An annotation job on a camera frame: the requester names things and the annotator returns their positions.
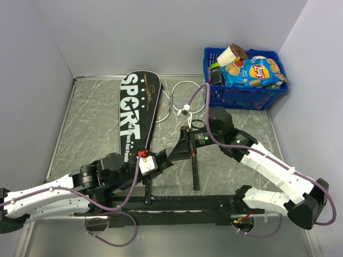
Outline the black shuttlecock tube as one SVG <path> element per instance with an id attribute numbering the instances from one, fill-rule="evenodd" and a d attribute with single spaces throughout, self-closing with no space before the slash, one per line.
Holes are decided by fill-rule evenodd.
<path id="1" fill-rule="evenodd" d="M 170 154 L 172 148 L 167 147 L 165 148 L 167 150 L 167 154 Z M 127 169 L 128 169 L 127 163 L 123 164 L 123 167 L 114 171 L 113 174 L 111 174 L 110 178 L 108 179 L 108 187 L 106 188 L 107 193 L 111 195 L 119 195 L 125 190 L 128 190 L 128 195 L 132 195 L 134 188 L 137 184 L 137 175 L 138 175 L 138 168 L 136 168 L 136 173 L 134 179 L 127 179 Z"/>

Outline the white badminton racket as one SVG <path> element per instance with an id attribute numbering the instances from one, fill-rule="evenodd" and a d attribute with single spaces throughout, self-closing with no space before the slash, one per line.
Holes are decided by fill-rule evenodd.
<path id="1" fill-rule="evenodd" d="M 170 112 L 171 112 L 171 107 L 172 107 L 172 104 L 171 104 L 169 95 L 164 90 L 162 90 L 162 93 L 159 99 L 158 112 L 156 115 L 156 121 L 155 121 L 156 124 L 165 121 L 169 117 Z"/>
<path id="2" fill-rule="evenodd" d="M 193 115 L 201 112 L 205 107 L 205 96 L 202 88 L 193 81 L 181 81 L 178 82 L 171 92 L 171 102 L 173 108 L 178 112 L 179 109 L 182 109 L 185 104 L 190 106 L 190 112 Z M 192 165 L 192 181 L 193 181 L 193 190 L 200 190 L 199 182 L 199 172 L 198 172 L 198 162 L 197 155 L 190 159 Z"/>

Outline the black racket bag SPORT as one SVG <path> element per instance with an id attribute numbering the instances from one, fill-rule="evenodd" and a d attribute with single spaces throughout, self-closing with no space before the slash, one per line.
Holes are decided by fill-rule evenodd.
<path id="1" fill-rule="evenodd" d="M 119 132 L 124 162 L 134 161 L 142 147 L 150 149 L 162 88 L 160 77 L 152 71 L 133 71 L 122 79 Z"/>

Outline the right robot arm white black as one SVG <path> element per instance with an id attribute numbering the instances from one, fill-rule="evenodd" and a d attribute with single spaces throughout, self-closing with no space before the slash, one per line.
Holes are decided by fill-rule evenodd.
<path id="1" fill-rule="evenodd" d="M 317 224 L 328 200 L 327 181 L 322 178 L 313 180 L 276 158 L 249 133 L 235 128 L 231 114 L 223 107 L 210 108 L 208 120 L 202 128 L 190 131 L 186 126 L 181 127 L 180 138 L 168 159 L 173 162 L 192 158 L 197 148 L 212 144 L 280 189 L 271 192 L 243 185 L 234 195 L 234 207 L 239 213 L 250 209 L 275 211 L 306 230 Z"/>

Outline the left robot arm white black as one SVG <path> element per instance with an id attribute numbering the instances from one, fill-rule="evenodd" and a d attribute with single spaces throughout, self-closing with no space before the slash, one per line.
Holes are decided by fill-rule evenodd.
<path id="1" fill-rule="evenodd" d="M 124 158 L 110 153 L 52 182 L 11 192 L 1 189 L 1 233 L 67 213 L 115 212 L 130 200 L 137 183 L 147 182 L 173 164 L 165 150 L 140 151 Z"/>

